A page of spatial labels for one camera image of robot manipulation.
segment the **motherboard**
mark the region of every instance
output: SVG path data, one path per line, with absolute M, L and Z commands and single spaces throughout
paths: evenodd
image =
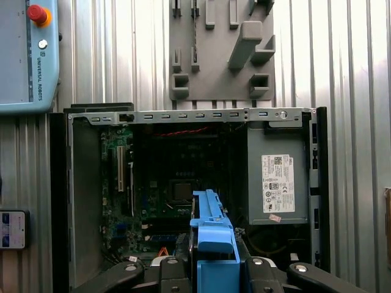
M 146 260 L 164 248 L 174 254 L 188 233 L 193 191 L 224 194 L 223 143 L 209 127 L 104 128 L 100 230 L 105 250 Z

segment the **label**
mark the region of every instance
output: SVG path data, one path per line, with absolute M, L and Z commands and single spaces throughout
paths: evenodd
M 263 212 L 294 212 L 293 158 L 288 154 L 262 156 Z
M 129 256 L 129 261 L 137 262 L 137 257 L 135 257 L 135 256 Z
M 279 222 L 281 222 L 281 217 L 279 217 L 278 215 L 270 214 L 269 220 L 272 220 L 272 221 L 279 223 Z
M 24 212 L 0 212 L 0 249 L 22 249 L 26 245 Z

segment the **cable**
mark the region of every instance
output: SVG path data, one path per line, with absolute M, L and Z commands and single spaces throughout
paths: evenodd
M 158 253 L 158 257 L 159 257 L 159 256 L 162 256 L 163 253 L 164 253 L 166 256 L 169 255 L 169 252 L 167 251 L 167 248 L 166 248 L 166 247 L 162 247 L 162 248 L 160 249 L 160 251 L 159 251 L 159 253 Z
M 184 131 L 177 131 L 177 132 L 170 132 L 170 133 L 155 134 L 155 136 L 170 137 L 170 136 L 180 136 L 183 134 L 195 134 L 195 133 L 200 133 L 209 128 L 210 128 L 209 126 L 206 126 L 204 128 L 195 129 L 195 130 L 184 130 Z

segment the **red wire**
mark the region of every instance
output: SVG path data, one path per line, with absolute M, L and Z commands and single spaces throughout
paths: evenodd
M 199 133 L 204 130 L 207 130 L 209 126 L 206 126 L 204 128 L 196 129 L 196 130 L 184 130 L 184 131 L 177 131 L 177 132 L 171 132 L 171 133 L 163 133 L 163 134 L 155 134 L 156 136 L 180 136 L 182 134 L 194 134 Z

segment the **silver metal panel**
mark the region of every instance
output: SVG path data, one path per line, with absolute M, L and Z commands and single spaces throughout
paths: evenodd
M 50 168 L 46 115 L 0 119 L 1 208 L 31 213 L 28 250 L 0 254 L 4 293 L 51 292 Z
M 133 101 L 137 110 L 173 108 L 168 98 L 169 0 L 58 2 L 63 35 L 59 110 L 71 103 L 111 101 Z M 273 105 L 329 107 L 332 271 L 370 292 L 390 292 L 383 197 L 383 188 L 391 185 L 390 0 L 278 0 L 273 17 Z M 257 106 L 270 106 L 264 103 Z M 252 104 L 174 106 L 229 109 Z M 2 254 L 0 286 L 4 292 L 47 293 L 47 125 L 45 118 L 38 125 L 29 121 L 16 126 L 14 119 L 0 120 L 2 204 L 30 209 L 39 224 L 30 250 Z M 35 158 L 27 150 L 34 150 Z M 29 168 L 22 175 L 18 170 L 24 170 L 24 162 Z M 27 174 L 30 180 L 23 177 Z M 22 192 L 22 184 L 28 193 Z

